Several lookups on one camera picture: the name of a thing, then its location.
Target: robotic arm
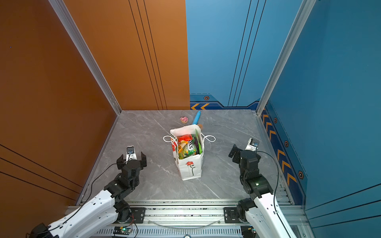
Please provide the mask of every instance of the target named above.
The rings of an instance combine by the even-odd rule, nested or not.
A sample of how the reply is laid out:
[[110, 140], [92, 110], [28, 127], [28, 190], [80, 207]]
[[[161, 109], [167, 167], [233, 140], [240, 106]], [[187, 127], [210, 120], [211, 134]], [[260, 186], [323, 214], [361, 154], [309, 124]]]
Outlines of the robotic arm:
[[238, 202], [237, 211], [242, 222], [250, 223], [261, 238], [296, 238], [279, 208], [273, 189], [259, 173], [258, 143], [250, 138], [245, 150], [233, 146], [229, 157], [239, 164], [240, 181], [250, 195]]
[[126, 158], [121, 155], [117, 159], [117, 166], [122, 172], [95, 197], [49, 226], [39, 224], [30, 233], [30, 238], [88, 238], [100, 227], [116, 220], [126, 222], [131, 210], [123, 199], [139, 185], [140, 170], [147, 166], [147, 159], [141, 153], [138, 161], [134, 147], [130, 146], [127, 147]]

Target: gift bag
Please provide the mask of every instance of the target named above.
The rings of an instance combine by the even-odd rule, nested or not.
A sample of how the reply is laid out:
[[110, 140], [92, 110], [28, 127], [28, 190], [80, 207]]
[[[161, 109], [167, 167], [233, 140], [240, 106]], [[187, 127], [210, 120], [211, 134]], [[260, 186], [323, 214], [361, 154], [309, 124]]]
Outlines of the gift bag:
[[[201, 129], [197, 125], [189, 125], [184, 126], [177, 129], [170, 130], [171, 135], [170, 136], [164, 136], [163, 140], [165, 142], [171, 142], [172, 144], [172, 151], [173, 151], [173, 157], [174, 161], [176, 163], [176, 166], [180, 172], [180, 176], [182, 180], [188, 180], [188, 179], [196, 179], [201, 177], [201, 166], [202, 166], [202, 159], [204, 157], [204, 140], [207, 139], [210, 142], [215, 142], [216, 138], [214, 136], [205, 136], [201, 133]], [[197, 140], [201, 145], [202, 153], [200, 155], [192, 155], [187, 158], [181, 159], [179, 158], [179, 148], [178, 148], [178, 139], [177, 137], [183, 136], [186, 134], [196, 134], [198, 136]], [[213, 137], [214, 140], [211, 141], [208, 139], [208, 137]]]

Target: orange wall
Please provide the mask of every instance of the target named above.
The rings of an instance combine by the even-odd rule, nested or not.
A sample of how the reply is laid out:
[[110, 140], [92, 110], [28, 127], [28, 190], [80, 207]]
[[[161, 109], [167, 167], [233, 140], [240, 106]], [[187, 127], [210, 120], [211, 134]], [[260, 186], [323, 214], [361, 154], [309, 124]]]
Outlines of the orange wall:
[[189, 109], [185, 0], [64, 0], [123, 110]]
[[2, 1], [0, 32], [0, 144], [31, 160], [0, 146], [0, 228], [24, 237], [75, 204], [116, 115], [48, 1]]

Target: flower stem print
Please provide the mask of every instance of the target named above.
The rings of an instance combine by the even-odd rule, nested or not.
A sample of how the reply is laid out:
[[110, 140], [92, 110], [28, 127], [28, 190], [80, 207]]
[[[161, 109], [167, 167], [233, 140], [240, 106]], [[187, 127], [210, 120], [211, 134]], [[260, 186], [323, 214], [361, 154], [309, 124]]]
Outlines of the flower stem print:
[[192, 161], [189, 161], [186, 163], [187, 166], [189, 166], [190, 168], [192, 168], [192, 176], [194, 176], [194, 173], [193, 173], [193, 169], [196, 167]]

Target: blue handle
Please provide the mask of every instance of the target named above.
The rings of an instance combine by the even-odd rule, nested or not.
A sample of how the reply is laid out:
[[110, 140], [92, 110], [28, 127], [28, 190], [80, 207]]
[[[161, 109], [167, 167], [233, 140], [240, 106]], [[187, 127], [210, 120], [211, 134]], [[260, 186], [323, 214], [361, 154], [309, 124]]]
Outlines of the blue handle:
[[200, 119], [200, 115], [201, 115], [201, 112], [198, 111], [197, 114], [196, 114], [196, 116], [195, 116], [195, 118], [194, 118], [194, 120], [193, 120], [192, 125], [196, 125], [196, 124], [197, 124], [197, 122], [198, 122], [199, 119]]

